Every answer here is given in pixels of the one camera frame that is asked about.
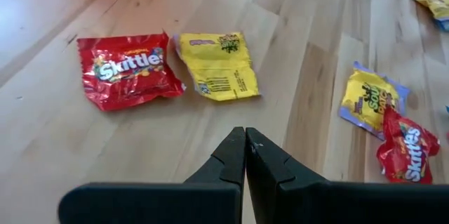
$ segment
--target sour patch kids wrapper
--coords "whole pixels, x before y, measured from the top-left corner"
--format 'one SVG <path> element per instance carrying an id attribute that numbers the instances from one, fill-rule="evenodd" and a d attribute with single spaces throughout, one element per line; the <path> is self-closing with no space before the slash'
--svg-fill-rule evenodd
<path id="1" fill-rule="evenodd" d="M 259 95 L 242 33 L 181 34 L 175 40 L 202 96 L 223 101 Z"/>
<path id="2" fill-rule="evenodd" d="M 408 88 L 354 63 L 340 107 L 340 116 L 384 139 L 382 122 L 387 105 L 406 112 Z"/>

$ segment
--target wooden floor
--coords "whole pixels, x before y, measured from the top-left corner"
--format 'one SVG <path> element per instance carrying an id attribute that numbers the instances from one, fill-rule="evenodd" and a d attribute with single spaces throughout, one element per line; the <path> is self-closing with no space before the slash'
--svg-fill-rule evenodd
<path id="1" fill-rule="evenodd" d="M 261 98 L 180 98 L 99 111 L 81 85 L 77 37 L 246 36 Z M 386 182 L 380 141 L 338 117 L 355 60 L 412 90 L 408 115 L 441 139 L 449 182 L 449 34 L 412 0 L 0 0 L 0 223 L 57 223 L 89 181 L 180 182 L 238 126 L 254 126 L 331 180 Z M 254 223 L 248 188 L 243 223 Z"/>

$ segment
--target red candy wrapper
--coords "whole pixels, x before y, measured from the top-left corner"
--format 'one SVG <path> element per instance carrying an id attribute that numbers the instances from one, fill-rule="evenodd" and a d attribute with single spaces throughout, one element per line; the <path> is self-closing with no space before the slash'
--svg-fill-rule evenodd
<path id="1" fill-rule="evenodd" d="M 168 40 L 166 33 L 78 39 L 87 98 L 107 111 L 183 94 L 167 64 Z"/>
<path id="2" fill-rule="evenodd" d="M 384 113 L 385 142 L 377 158 L 393 183 L 432 183 L 429 157 L 440 150 L 438 138 L 390 106 Z"/>

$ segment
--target candy wrapper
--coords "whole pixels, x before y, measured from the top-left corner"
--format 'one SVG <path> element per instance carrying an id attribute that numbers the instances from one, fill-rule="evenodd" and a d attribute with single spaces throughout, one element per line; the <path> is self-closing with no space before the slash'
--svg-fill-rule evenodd
<path id="1" fill-rule="evenodd" d="M 78 39 L 83 86 L 101 110 L 176 97 L 184 86 L 167 65 L 167 34 Z"/>
<path id="2" fill-rule="evenodd" d="M 384 114 L 385 142 L 377 150 L 383 173 L 393 183 L 432 183 L 429 157 L 440 150 L 438 138 L 388 107 Z"/>
<path id="3" fill-rule="evenodd" d="M 354 63 L 340 107 L 340 116 L 360 126 L 380 139 L 384 139 L 382 122 L 387 105 L 401 114 L 406 113 L 406 100 L 410 90 L 386 76 Z"/>
<path id="4" fill-rule="evenodd" d="M 416 0 L 432 12 L 438 27 L 449 32 L 449 0 Z"/>
<path id="5" fill-rule="evenodd" d="M 218 101 L 259 95 L 242 33 L 181 34 L 175 42 L 201 95 Z"/>

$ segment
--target skittles candy wrapper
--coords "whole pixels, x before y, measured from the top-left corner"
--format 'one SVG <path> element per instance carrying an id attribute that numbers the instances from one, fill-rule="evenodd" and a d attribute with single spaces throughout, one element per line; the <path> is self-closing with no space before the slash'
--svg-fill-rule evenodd
<path id="1" fill-rule="evenodd" d="M 202 96 L 223 101 L 259 95 L 242 33 L 181 34 L 175 42 Z"/>
<path id="2" fill-rule="evenodd" d="M 377 150 L 383 173 L 393 183 L 432 183 L 429 157 L 440 150 L 436 136 L 388 106 L 384 114 L 385 142 Z"/>
<path id="3" fill-rule="evenodd" d="M 348 80 L 340 116 L 384 140 L 382 122 L 387 105 L 405 114 L 409 92 L 405 86 L 354 62 L 354 73 Z"/>
<path id="4" fill-rule="evenodd" d="M 168 40 L 166 33 L 78 39 L 87 98 L 107 111 L 183 94 L 167 64 Z"/>
<path id="5" fill-rule="evenodd" d="M 449 32 L 449 0 L 416 0 L 430 9 L 438 27 Z"/>

